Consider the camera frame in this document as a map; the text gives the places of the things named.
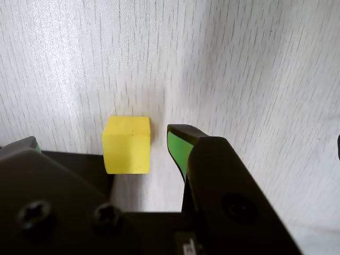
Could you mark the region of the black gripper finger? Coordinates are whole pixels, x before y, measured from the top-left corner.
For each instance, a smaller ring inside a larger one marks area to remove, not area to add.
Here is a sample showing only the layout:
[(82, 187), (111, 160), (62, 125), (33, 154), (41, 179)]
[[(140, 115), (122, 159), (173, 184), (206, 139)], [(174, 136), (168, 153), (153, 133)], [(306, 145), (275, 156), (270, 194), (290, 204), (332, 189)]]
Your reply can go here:
[(205, 254), (300, 254), (225, 138), (170, 124), (167, 147), (185, 182), (182, 208), (195, 213), (196, 235)]
[(1, 149), (1, 254), (138, 254), (107, 197), (44, 155), (34, 137)]

